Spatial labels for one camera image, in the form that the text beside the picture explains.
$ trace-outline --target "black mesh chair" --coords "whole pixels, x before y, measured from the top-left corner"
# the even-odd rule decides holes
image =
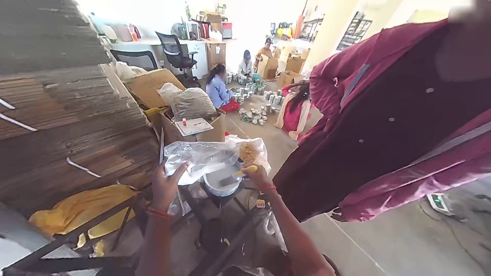
[[[196,60],[193,59],[194,54],[198,52],[190,52],[188,54],[191,56],[191,58],[186,57],[183,54],[181,43],[179,42],[179,39],[175,34],[163,34],[159,32],[155,33],[159,37],[160,42],[162,42],[162,47],[164,48],[164,53],[169,63],[173,67],[179,68],[179,70],[184,71],[185,79],[180,79],[184,87],[201,87],[198,78],[192,77],[192,73],[190,78],[186,73],[186,69],[191,69],[194,65],[198,63]]]
[[[151,51],[143,52],[124,52],[110,50],[111,54],[117,61],[125,62],[129,66],[138,66],[147,71],[156,70],[159,67],[155,61],[155,57]]]

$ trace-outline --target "black hair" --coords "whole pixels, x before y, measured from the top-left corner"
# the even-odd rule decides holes
[[[308,100],[310,97],[310,89],[309,89],[309,84],[302,84],[300,85],[299,92],[293,97],[293,99],[290,100],[292,103],[290,105],[289,111],[292,112],[294,111],[297,107],[299,107],[300,103],[303,103],[305,100]]]
[[[215,68],[211,70],[211,72],[208,75],[208,79],[206,80],[206,84],[209,84],[212,82],[212,79],[216,76],[221,74],[222,72],[225,71],[225,66],[223,64],[217,65]]]

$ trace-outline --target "woman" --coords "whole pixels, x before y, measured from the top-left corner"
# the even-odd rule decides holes
[[[225,112],[239,109],[239,103],[232,99],[235,89],[227,90],[224,79],[227,78],[227,70],[223,64],[217,65],[208,75],[206,81],[206,94],[212,100],[213,105]]]
[[[238,81],[240,85],[245,85],[247,83],[247,78],[252,77],[254,71],[252,70],[252,60],[250,59],[249,50],[244,51],[244,59],[242,59],[241,64],[239,64],[239,69],[237,71]]]
[[[340,207],[334,219],[366,221],[489,176],[490,39],[466,47],[491,28],[491,2],[475,3],[383,29],[312,69],[323,117],[273,179],[297,219]]]
[[[254,70],[257,70],[257,65],[261,61],[261,55],[266,55],[267,57],[273,57],[273,53],[270,50],[271,47],[271,39],[266,38],[266,42],[264,43],[264,47],[259,50],[256,54],[256,62],[254,63]]]
[[[290,93],[290,89],[300,86],[298,93]],[[291,139],[297,140],[305,127],[310,111],[309,81],[303,80],[298,83],[287,85],[282,90],[285,99],[274,125],[282,128]]]

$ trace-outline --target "woman in pink outfit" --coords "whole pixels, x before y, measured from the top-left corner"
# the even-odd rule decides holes
[[[281,128],[293,140],[298,140],[300,133],[305,128],[310,111],[310,91],[309,81],[303,80],[298,83],[283,87],[282,93],[285,96],[283,106],[278,115],[278,120],[274,125]],[[300,86],[297,93],[290,92],[290,89]]]

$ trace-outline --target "red bangle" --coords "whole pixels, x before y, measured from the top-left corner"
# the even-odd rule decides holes
[[[276,190],[276,186],[275,185],[267,185],[267,186],[261,187],[261,190],[262,189],[271,189],[271,188],[273,188],[274,190]]]
[[[147,208],[147,214],[154,215],[154,216],[160,217],[162,219],[166,219],[166,220],[172,220],[174,218],[174,216],[162,213],[153,207]]]

